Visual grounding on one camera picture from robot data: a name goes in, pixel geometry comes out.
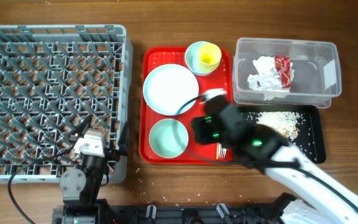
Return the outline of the green bowl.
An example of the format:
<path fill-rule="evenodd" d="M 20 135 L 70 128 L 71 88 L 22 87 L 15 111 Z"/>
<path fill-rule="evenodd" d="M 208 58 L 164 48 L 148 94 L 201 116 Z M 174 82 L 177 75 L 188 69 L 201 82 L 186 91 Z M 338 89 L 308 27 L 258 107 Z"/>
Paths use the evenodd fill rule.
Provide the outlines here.
<path fill-rule="evenodd" d="M 181 122 L 166 118 L 153 125 L 149 143 L 156 155 L 173 159 L 184 153 L 189 143 L 189 134 Z"/>

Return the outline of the white napkin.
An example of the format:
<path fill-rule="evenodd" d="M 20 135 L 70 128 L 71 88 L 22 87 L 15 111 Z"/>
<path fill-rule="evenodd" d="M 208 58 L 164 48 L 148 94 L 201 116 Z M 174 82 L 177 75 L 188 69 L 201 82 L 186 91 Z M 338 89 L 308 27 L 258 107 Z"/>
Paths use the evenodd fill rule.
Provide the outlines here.
<path fill-rule="evenodd" d="M 247 79 L 251 90 L 279 92 L 290 91 L 290 88 L 282 88 L 281 79 L 275 68 L 274 57 L 261 56 L 257 60 L 253 60 L 252 63 L 256 68 L 257 74 L 249 75 Z M 295 71 L 294 69 L 292 69 L 292 71 L 294 79 Z"/>

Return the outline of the large light blue plate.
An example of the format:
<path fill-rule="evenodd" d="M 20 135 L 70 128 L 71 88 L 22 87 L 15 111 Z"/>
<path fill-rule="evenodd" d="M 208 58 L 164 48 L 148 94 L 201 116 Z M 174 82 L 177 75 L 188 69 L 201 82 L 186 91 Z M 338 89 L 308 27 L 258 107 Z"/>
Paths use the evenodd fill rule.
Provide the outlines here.
<path fill-rule="evenodd" d="M 184 66 L 165 64 L 153 69 L 143 84 L 147 105 L 158 114 L 173 116 L 184 113 L 199 95 L 199 84 L 193 73 Z"/>

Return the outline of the white rice food waste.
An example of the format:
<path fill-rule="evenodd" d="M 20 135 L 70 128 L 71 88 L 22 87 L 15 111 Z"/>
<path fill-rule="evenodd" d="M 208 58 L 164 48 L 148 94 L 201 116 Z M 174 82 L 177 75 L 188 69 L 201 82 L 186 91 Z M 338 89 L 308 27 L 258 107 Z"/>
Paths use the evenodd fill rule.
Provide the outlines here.
<path fill-rule="evenodd" d="M 300 133 L 300 126 L 306 122 L 300 113 L 290 111 L 250 112 L 245 115 L 245 119 L 250 123 L 274 129 L 290 142 L 295 142 Z"/>

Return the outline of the clear plastic bin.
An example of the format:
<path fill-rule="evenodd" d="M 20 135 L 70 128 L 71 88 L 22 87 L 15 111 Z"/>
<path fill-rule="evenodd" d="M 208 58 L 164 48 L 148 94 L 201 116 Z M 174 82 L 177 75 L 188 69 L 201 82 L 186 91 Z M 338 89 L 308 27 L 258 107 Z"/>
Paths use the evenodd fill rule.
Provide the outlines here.
<path fill-rule="evenodd" d="M 249 75 L 258 74 L 253 61 L 261 56 L 287 56 L 295 77 L 288 92 L 249 88 Z M 233 62 L 233 95 L 239 104 L 331 106 L 342 92 L 341 67 L 335 44 L 311 40 L 241 37 Z"/>

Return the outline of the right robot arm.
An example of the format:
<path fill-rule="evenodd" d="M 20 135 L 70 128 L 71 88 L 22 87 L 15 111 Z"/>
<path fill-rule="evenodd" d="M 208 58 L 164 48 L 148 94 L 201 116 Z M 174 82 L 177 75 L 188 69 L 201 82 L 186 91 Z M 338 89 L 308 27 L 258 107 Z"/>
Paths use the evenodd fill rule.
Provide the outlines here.
<path fill-rule="evenodd" d="M 321 170 L 284 136 L 263 124 L 250 124 L 227 101 L 222 88 L 205 91 L 205 115 L 192 120 L 200 144 L 230 149 L 230 164 L 255 168 L 306 200 L 317 216 L 333 223 L 358 223 L 358 195 Z"/>

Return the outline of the red snack wrapper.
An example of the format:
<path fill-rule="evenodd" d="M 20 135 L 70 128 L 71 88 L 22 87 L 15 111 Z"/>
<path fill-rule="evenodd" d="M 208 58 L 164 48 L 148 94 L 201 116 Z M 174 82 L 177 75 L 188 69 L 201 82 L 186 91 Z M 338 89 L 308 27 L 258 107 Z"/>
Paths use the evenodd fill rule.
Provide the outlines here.
<path fill-rule="evenodd" d="M 281 79 L 282 88 L 290 88 L 293 81 L 290 58 L 287 56 L 274 57 L 275 68 Z"/>

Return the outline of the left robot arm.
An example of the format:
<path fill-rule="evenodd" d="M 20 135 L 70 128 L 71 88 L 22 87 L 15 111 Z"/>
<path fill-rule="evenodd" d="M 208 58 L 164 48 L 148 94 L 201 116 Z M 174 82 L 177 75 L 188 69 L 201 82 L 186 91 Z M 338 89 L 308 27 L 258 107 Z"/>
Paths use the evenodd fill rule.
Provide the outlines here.
<path fill-rule="evenodd" d="M 106 199 L 99 199 L 103 177 L 108 175 L 108 160 L 126 156 L 129 143 L 125 133 L 118 140 L 118 150 L 110 151 L 104 133 L 97 129 L 70 134 L 75 152 L 84 155 L 79 168 L 60 177 L 63 209 L 53 212 L 52 223 L 119 223 Z"/>

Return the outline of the black plastic tray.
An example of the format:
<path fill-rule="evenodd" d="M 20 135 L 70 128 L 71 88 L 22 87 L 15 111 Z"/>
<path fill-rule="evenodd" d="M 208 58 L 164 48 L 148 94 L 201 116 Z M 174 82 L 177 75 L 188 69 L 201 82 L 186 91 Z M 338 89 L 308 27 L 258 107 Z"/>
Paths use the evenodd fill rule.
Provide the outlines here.
<path fill-rule="evenodd" d="M 299 136 L 295 142 L 301 152 L 314 163 L 320 164 L 326 160 L 326 150 L 323 138 L 321 118 L 317 107 L 313 105 L 248 105 L 238 107 L 245 119 L 250 112 L 290 111 L 300 113 L 306 122 L 300 126 Z"/>

